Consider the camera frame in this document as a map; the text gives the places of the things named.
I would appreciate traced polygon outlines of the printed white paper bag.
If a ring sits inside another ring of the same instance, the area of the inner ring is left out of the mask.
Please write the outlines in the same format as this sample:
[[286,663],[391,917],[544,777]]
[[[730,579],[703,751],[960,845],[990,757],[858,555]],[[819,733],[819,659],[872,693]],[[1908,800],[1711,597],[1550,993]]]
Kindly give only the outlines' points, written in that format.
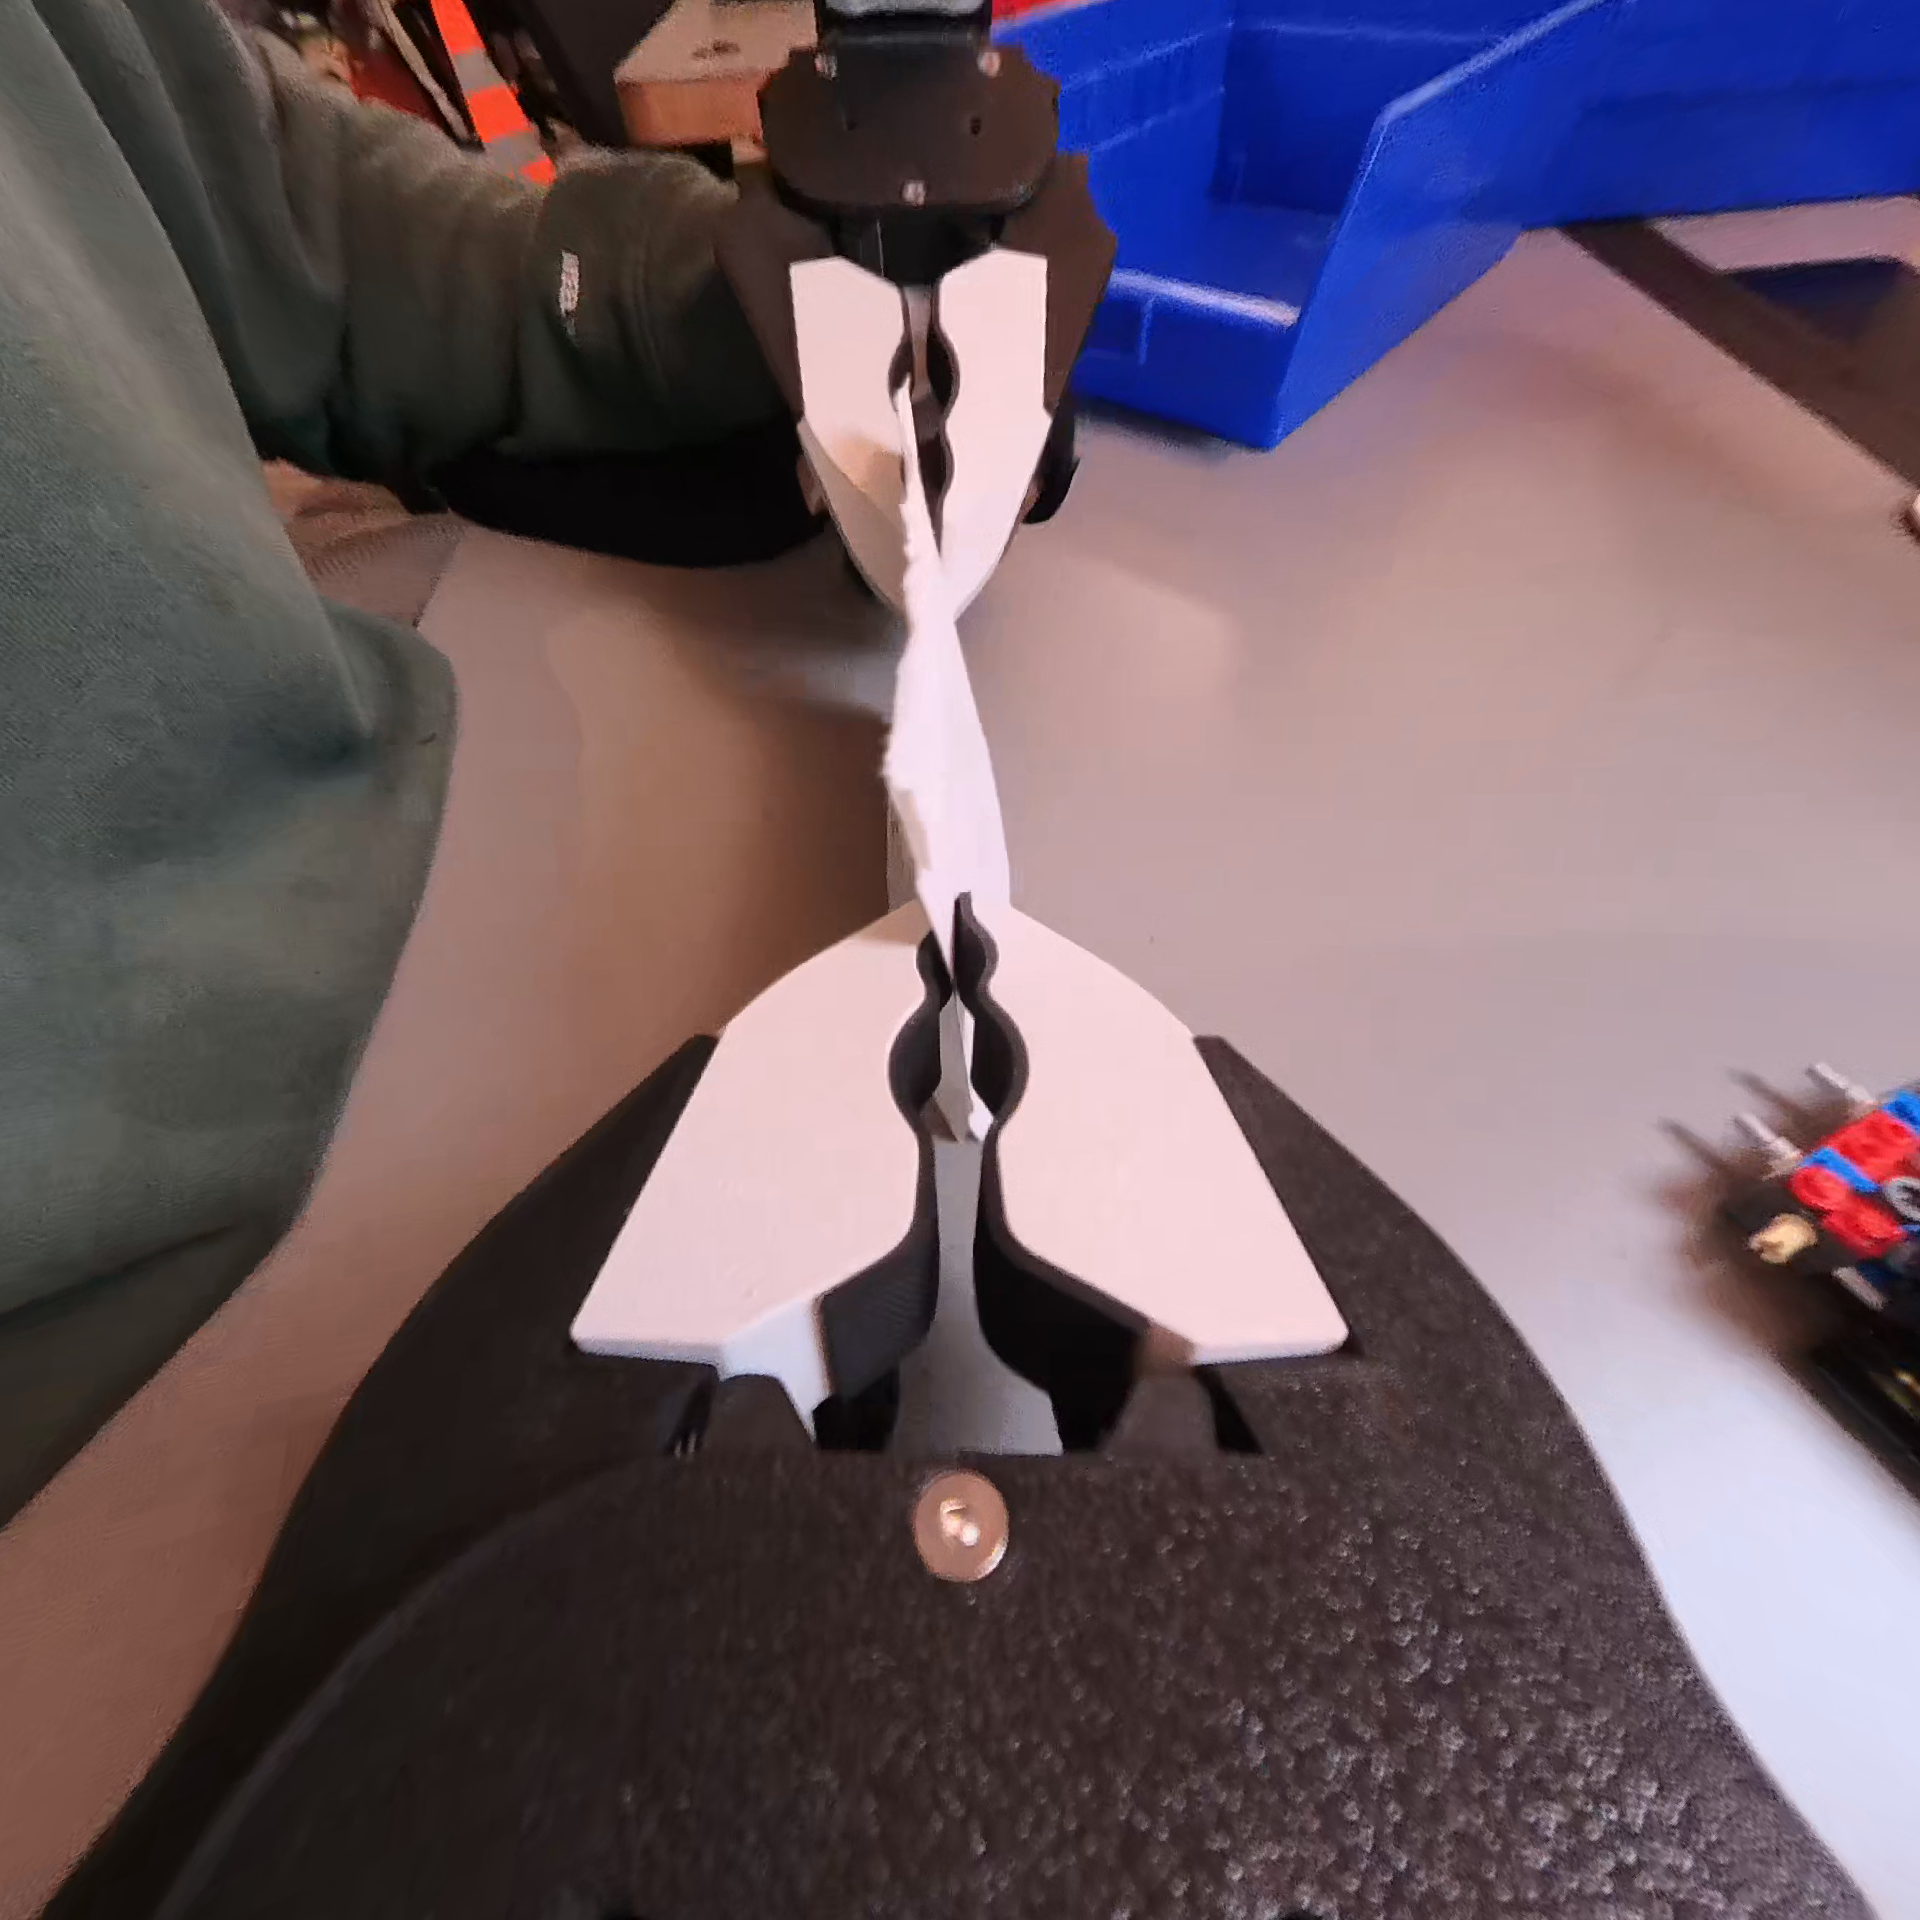
[[991,753],[956,629],[954,588],[927,505],[915,401],[930,397],[930,295],[902,291],[904,373],[893,390],[902,444],[902,653],[879,764],[895,845],[948,973],[938,1103],[956,1140],[980,1140],[991,1112],[973,1093],[976,1021],[962,998],[956,912],[1007,904],[1013,865]]

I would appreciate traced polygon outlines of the long wooden table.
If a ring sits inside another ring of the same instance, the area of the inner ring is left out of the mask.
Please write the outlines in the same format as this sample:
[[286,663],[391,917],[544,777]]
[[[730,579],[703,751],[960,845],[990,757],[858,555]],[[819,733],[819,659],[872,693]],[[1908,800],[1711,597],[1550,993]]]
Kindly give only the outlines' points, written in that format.
[[812,3],[671,3],[615,63],[620,121],[635,149],[754,149],[764,83],[814,41]]

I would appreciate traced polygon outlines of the lego car model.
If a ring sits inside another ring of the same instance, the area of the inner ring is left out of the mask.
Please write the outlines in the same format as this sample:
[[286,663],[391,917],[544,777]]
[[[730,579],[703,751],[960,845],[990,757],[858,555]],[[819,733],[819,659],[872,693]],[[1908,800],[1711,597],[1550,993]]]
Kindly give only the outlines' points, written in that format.
[[1752,1071],[1719,1128],[1660,1118],[1661,1199],[1707,1305],[1918,1499],[1918,1088]]

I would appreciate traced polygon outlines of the blue plastic bin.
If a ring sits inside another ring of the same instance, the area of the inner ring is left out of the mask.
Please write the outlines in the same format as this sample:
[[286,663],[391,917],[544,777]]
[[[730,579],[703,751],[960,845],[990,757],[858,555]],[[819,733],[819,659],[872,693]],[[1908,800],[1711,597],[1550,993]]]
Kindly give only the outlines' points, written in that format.
[[1918,187],[1915,3],[1611,5],[1527,227],[1661,219]]
[[1615,13],[995,5],[1117,233],[1076,396],[1283,444],[1544,219]]

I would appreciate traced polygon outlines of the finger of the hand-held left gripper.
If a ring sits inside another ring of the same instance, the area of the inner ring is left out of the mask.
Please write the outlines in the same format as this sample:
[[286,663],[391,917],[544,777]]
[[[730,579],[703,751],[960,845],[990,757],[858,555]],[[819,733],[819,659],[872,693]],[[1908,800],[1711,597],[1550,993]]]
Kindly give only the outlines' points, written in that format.
[[942,557],[915,408],[932,291],[844,255],[789,270],[800,363],[800,445],[866,588],[891,611],[942,606]]
[[932,333],[951,368],[940,551],[965,612],[1026,513],[1050,437],[1046,261],[995,246],[951,270],[932,297]]

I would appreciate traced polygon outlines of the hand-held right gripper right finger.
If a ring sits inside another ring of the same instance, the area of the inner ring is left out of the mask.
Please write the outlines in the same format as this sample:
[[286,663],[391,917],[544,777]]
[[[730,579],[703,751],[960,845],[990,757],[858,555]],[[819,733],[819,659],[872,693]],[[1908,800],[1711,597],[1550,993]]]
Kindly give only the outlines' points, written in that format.
[[1350,1327],[1199,1038],[1007,903],[965,896],[951,959],[990,1118],[972,1251],[988,1345],[1043,1391],[1066,1453],[1102,1452],[1152,1380],[1215,1446],[1205,1376],[1320,1359]]

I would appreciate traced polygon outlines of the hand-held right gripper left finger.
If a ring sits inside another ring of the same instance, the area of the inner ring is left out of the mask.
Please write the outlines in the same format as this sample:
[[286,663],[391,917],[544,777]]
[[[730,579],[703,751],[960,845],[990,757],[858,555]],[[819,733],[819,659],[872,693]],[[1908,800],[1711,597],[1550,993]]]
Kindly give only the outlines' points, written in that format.
[[927,1103],[951,981],[915,903],[736,1015],[671,1120],[571,1342],[851,1401],[925,1336],[940,1291]]

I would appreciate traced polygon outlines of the orange safety vest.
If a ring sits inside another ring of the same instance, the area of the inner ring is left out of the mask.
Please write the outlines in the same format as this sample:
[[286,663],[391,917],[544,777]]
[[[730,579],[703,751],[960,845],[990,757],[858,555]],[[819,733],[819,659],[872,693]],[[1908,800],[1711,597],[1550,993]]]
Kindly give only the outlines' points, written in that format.
[[444,133],[498,173],[551,184],[557,164],[463,3],[331,3],[348,86]]

